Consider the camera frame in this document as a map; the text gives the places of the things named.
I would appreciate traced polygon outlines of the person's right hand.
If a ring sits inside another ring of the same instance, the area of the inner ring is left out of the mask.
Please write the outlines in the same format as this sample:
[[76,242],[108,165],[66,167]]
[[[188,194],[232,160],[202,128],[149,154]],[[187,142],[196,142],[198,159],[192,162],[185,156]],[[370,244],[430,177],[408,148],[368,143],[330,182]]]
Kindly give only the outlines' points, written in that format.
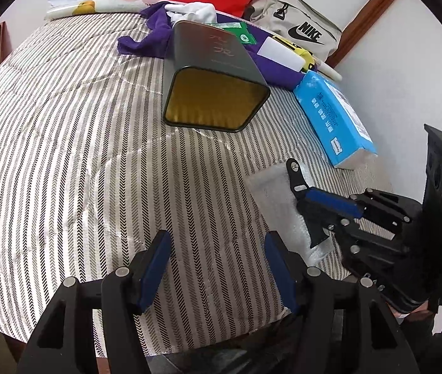
[[427,301],[410,313],[401,313],[390,304],[388,304],[388,307],[399,324],[406,321],[428,323],[430,326],[434,325],[436,314],[429,310],[429,303]]

